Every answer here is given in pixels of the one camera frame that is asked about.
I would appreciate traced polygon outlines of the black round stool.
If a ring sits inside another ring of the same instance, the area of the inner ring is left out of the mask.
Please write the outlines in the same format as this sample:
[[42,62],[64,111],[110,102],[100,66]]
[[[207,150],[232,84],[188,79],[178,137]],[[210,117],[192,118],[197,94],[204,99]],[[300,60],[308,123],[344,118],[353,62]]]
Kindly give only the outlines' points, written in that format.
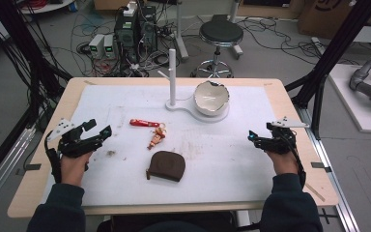
[[239,45],[243,40],[243,29],[229,20],[211,20],[200,27],[199,37],[203,42],[215,47],[214,57],[202,62],[190,73],[190,76],[221,78],[224,75],[226,78],[233,78],[232,68],[219,60],[220,49]]

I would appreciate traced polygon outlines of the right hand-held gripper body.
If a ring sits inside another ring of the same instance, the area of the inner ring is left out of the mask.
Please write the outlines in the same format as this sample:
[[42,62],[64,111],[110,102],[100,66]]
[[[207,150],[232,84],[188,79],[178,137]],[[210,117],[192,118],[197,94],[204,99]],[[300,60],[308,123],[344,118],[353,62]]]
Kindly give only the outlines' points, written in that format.
[[309,125],[301,120],[284,116],[282,119],[267,123],[266,127],[271,132],[272,138],[262,140],[262,149],[283,155],[296,148],[296,134],[292,131],[292,128],[308,128]]

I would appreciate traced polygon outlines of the white table mat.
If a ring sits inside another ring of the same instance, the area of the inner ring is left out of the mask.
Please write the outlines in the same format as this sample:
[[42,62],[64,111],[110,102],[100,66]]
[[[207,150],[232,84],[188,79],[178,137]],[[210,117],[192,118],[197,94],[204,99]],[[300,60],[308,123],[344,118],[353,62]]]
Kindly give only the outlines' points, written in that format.
[[[262,201],[271,191],[273,169],[266,154],[248,140],[251,131],[269,136],[266,124],[274,120],[270,100],[262,87],[233,86],[225,119],[200,122],[189,113],[169,111],[166,86],[107,86],[84,88],[71,121],[96,120],[88,136],[112,129],[102,147],[92,154],[83,177],[83,204],[140,206],[187,203]],[[161,122],[165,138],[159,151],[180,154],[185,173],[178,181],[148,177],[155,150],[150,128],[133,127],[130,120]]]

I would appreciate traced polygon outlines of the grey power supply unit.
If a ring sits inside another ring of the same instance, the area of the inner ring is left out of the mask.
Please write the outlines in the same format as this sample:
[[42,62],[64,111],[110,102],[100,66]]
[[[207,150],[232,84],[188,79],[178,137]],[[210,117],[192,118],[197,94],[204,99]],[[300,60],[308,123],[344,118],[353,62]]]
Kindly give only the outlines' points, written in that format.
[[104,36],[103,47],[106,58],[114,59],[116,57],[115,42],[112,35]]
[[104,55],[104,35],[98,34],[89,42],[92,57],[101,59]]

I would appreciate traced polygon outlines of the brown coin purse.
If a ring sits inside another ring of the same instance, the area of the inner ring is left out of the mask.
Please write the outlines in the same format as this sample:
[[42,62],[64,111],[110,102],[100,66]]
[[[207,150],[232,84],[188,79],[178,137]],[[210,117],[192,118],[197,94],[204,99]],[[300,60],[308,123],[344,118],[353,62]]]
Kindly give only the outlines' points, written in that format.
[[158,151],[152,155],[146,178],[152,176],[180,182],[186,170],[185,159],[174,152]]

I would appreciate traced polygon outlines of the person's right hand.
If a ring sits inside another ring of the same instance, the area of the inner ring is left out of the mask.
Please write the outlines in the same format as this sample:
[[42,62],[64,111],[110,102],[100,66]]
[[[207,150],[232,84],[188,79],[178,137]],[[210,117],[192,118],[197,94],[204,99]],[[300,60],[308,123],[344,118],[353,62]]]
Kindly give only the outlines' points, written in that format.
[[273,163],[273,169],[276,175],[297,174],[299,172],[297,160],[292,152],[280,155],[267,151],[266,154]]

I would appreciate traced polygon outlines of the white power strip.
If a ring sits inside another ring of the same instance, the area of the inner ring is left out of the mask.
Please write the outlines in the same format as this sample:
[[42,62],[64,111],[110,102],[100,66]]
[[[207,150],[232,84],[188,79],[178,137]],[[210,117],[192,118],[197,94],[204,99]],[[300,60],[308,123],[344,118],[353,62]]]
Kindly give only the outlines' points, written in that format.
[[123,11],[124,16],[134,16],[137,11],[137,3],[135,1],[129,1]]

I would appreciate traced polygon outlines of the cardboard box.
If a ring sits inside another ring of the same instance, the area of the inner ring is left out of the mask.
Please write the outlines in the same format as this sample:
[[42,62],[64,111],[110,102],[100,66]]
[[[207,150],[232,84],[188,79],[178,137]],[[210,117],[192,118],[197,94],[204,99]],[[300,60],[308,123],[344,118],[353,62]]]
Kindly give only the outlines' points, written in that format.
[[300,34],[332,39],[353,9],[351,0],[305,0],[298,21]]

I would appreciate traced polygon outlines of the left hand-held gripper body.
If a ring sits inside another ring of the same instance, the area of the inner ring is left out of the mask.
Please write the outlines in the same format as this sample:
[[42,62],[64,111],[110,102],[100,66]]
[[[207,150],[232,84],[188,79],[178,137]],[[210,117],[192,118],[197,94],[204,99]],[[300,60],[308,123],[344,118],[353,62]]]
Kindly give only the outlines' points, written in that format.
[[95,136],[82,139],[81,135],[85,131],[82,124],[77,126],[73,122],[62,118],[56,128],[47,135],[45,143],[60,137],[58,152],[69,158],[78,158],[86,153],[96,151],[102,144],[95,143]]

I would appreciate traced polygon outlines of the white eggshell-shaped bowl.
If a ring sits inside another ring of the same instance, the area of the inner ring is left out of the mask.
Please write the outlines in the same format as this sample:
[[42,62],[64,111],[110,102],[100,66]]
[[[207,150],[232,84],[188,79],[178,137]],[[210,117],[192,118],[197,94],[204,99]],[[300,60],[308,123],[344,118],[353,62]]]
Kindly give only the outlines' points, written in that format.
[[230,96],[225,85],[207,80],[197,85],[193,98],[195,107],[200,113],[218,116],[226,111]]

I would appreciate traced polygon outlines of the black computer tower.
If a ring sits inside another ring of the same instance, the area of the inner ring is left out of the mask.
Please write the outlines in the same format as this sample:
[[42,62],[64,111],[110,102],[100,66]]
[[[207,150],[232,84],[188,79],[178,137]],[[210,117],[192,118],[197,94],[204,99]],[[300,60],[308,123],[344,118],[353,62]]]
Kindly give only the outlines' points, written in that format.
[[142,52],[157,51],[156,7],[142,6],[134,16],[124,16],[122,7],[114,27],[121,60],[126,64],[140,62]]

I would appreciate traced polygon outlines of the black metal frame post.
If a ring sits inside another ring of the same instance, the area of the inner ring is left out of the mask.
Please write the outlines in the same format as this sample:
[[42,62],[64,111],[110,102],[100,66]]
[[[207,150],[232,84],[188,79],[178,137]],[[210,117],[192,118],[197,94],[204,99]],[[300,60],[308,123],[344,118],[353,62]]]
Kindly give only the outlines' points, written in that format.
[[310,73],[285,86],[287,92],[300,87],[299,92],[292,97],[293,104],[300,109],[305,109],[314,98],[310,128],[317,139],[320,139],[320,119],[328,75],[370,16],[371,0],[357,0]]
[[49,46],[46,48],[53,63],[43,56],[15,0],[0,0],[0,22],[10,36],[5,39],[0,32],[0,47],[27,87],[29,107],[26,118],[32,125],[39,120],[41,112],[48,112],[50,105],[60,100],[65,90],[60,80],[68,82],[71,75],[63,71]]

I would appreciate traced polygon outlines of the black chair seat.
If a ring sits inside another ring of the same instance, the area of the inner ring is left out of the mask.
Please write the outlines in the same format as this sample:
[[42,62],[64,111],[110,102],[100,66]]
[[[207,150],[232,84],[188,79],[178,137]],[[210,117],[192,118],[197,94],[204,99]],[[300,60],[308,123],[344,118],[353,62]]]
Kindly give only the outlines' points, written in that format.
[[230,212],[112,216],[97,232],[237,232]]

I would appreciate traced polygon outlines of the white platform board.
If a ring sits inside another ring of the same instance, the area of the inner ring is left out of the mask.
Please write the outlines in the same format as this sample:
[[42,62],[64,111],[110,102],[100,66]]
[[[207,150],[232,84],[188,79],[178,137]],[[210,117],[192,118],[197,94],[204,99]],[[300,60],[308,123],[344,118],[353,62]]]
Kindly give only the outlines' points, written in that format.
[[329,80],[358,130],[371,132],[371,101],[367,96],[349,87],[351,76],[357,69],[359,66],[337,64],[330,72]]

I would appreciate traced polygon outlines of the small figurine keychain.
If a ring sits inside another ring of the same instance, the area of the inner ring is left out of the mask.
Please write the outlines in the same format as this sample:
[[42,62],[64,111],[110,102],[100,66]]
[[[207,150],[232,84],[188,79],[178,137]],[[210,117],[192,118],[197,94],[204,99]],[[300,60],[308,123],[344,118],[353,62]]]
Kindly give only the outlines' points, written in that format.
[[153,137],[147,146],[148,150],[154,148],[158,143],[160,143],[166,137],[166,126],[162,124],[161,126],[155,128],[153,131]]

